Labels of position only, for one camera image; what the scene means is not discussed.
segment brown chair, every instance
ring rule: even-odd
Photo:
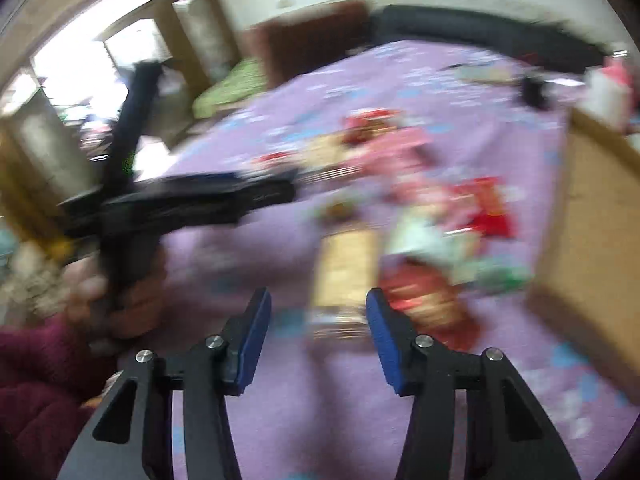
[[[345,58],[368,41],[364,0],[303,9],[258,23],[245,32],[251,56],[262,61],[268,88]]]

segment brown cardboard box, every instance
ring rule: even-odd
[[[579,110],[527,304],[640,404],[640,154]]]

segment bedsheet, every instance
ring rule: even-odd
[[[433,137],[438,168],[503,177],[516,240],[492,240],[490,251],[532,267],[540,250],[558,169],[566,106],[575,89],[556,92],[537,112],[517,89],[467,84],[447,67],[463,63],[522,67],[475,47],[400,41],[299,76],[255,100],[178,156],[169,174],[227,171],[247,158],[300,146],[339,130],[350,110],[396,107]],[[189,228],[168,235],[169,302],[164,328],[148,342],[184,348],[214,333],[244,309],[256,286],[268,286],[274,315],[254,383],[228,412],[246,480],[393,478],[411,410],[385,383],[377,356],[338,345],[309,344],[303,311],[322,231],[310,214],[321,197],[252,213],[237,228]],[[382,231],[396,207],[374,202],[368,221]],[[521,293],[468,298],[484,330],[474,348],[504,350],[558,428],[584,480],[610,460],[638,416],[588,362],[524,309]],[[185,479],[182,400],[174,396],[174,468]],[[464,412],[464,399],[457,402]],[[463,471],[456,440],[452,478]]]

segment human hand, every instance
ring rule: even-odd
[[[108,319],[113,336],[131,339],[158,326],[164,307],[165,259],[160,246],[149,275],[123,293],[124,310],[113,312]],[[90,326],[90,305],[106,294],[107,279],[100,273],[95,256],[69,264],[63,277],[68,285],[66,320],[76,330],[86,333]]]

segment silver screw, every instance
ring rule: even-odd
[[[500,361],[504,357],[504,354],[499,348],[488,348],[486,350],[486,356],[489,358],[489,361]]]
[[[225,340],[222,339],[222,336],[219,335],[210,335],[204,340],[204,344],[207,345],[208,348],[218,348],[222,346]]]
[[[141,350],[136,354],[136,361],[139,363],[146,363],[147,361],[151,361],[153,356],[154,353],[151,350]]]
[[[429,348],[430,346],[433,346],[433,337],[430,335],[419,335],[415,338],[415,343],[420,348]]]

